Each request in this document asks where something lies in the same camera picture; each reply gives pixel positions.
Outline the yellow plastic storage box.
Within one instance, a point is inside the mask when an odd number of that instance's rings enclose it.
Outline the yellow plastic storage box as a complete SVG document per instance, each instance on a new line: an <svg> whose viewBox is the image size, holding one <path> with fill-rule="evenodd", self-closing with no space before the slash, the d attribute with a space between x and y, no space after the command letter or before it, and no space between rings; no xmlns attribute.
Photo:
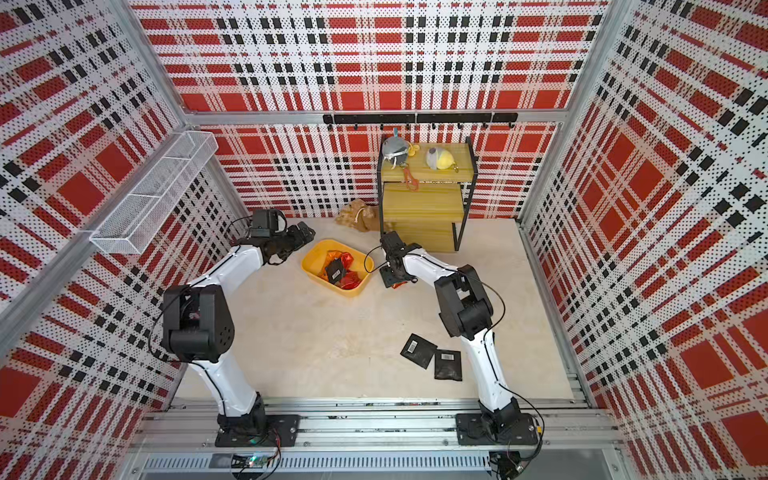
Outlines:
<svg viewBox="0 0 768 480"><path fill-rule="evenodd" d="M324 239L304 256L301 267L316 283L345 297L354 297L371 279L374 261L352 247Z"/></svg>

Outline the orange tea bag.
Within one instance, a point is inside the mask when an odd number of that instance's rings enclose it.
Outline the orange tea bag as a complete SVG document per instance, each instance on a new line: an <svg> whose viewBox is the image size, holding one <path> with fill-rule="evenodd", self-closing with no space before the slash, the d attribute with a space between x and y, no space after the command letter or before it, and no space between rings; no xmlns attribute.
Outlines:
<svg viewBox="0 0 768 480"><path fill-rule="evenodd" d="M346 268L343 260L338 258L328 258L321 270L320 277L332 285L338 285L346 275Z"/></svg>

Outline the red tea bag bottom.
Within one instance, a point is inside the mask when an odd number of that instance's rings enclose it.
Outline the red tea bag bottom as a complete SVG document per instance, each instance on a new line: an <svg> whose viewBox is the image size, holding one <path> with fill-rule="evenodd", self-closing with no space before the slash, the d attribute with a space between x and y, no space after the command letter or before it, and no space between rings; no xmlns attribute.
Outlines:
<svg viewBox="0 0 768 480"><path fill-rule="evenodd" d="M337 282L337 286L342 290L354 290L362 282L359 274L355 271L347 271Z"/></svg>

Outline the floral black tea bag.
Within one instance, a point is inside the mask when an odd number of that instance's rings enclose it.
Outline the floral black tea bag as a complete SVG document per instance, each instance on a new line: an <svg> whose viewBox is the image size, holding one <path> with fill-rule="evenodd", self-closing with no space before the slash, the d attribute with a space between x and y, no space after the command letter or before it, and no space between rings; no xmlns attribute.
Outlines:
<svg viewBox="0 0 768 480"><path fill-rule="evenodd" d="M327 277L327 281L330 284L336 285L337 282L341 277L345 275L347 270L343 267L342 261L339 258L333 259L331 262L328 263L328 265L325 267L325 274Z"/></svg>

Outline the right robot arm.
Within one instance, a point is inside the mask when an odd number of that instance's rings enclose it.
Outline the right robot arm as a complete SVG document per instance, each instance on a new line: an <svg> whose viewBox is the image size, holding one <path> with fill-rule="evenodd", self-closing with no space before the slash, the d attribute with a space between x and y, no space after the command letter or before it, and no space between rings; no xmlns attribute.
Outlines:
<svg viewBox="0 0 768 480"><path fill-rule="evenodd" d="M434 288L439 318L449 336L462 341L470 361L486 430L497 434L520 421L521 409L507 385L495 348L494 310L488 288L476 270L470 265L447 264L418 244L404 243L394 231L381 236L380 246L385 254L380 272L387 288L418 281Z"/></svg>

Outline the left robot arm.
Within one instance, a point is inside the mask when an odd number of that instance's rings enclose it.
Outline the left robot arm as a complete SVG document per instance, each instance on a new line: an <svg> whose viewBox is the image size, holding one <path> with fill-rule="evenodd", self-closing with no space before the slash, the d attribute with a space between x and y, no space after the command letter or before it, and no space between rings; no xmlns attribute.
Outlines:
<svg viewBox="0 0 768 480"><path fill-rule="evenodd" d="M315 235L304 222L290 225L280 210L255 210L246 233L222 260L164 293L160 345L204 381L217 401L217 423L224 433L261 437L268 428L261 395L230 352L235 325L227 296L262 267L285 262Z"/></svg>

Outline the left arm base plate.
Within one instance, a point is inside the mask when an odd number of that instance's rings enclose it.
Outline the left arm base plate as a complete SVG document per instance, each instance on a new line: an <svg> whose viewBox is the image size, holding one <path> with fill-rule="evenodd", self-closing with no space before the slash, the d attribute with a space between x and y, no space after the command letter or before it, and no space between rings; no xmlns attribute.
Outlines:
<svg viewBox="0 0 768 480"><path fill-rule="evenodd" d="M243 423L219 427L214 445L217 448L293 447L296 443L299 415L267 415L263 426Z"/></svg>

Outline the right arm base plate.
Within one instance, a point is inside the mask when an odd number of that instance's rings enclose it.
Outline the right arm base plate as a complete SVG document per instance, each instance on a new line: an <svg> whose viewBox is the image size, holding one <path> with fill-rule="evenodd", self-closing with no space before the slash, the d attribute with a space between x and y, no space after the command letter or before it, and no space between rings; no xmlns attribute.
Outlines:
<svg viewBox="0 0 768 480"><path fill-rule="evenodd" d="M507 423L494 423L488 415L455 415L457 441L461 446L535 446L539 436L530 414L522 413Z"/></svg>

